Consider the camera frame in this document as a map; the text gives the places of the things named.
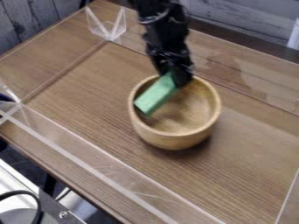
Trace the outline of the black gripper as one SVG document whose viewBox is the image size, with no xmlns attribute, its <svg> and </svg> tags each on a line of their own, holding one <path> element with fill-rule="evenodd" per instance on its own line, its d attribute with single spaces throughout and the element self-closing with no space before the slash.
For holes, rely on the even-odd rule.
<svg viewBox="0 0 299 224">
<path fill-rule="evenodd" d="M 146 53 L 160 76 L 171 69 L 178 88 L 192 81 L 192 60 L 186 39 L 190 34 L 183 11 L 142 11 L 139 23 L 144 27 Z"/>
</svg>

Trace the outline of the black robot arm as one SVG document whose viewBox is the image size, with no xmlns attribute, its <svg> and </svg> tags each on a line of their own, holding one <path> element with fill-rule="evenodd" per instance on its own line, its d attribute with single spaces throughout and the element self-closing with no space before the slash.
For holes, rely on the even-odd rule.
<svg viewBox="0 0 299 224">
<path fill-rule="evenodd" d="M 192 80 L 192 60 L 186 39 L 190 34 L 184 6 L 179 0 L 128 0 L 144 27 L 146 53 L 160 75 L 171 73 L 174 85 Z"/>
</svg>

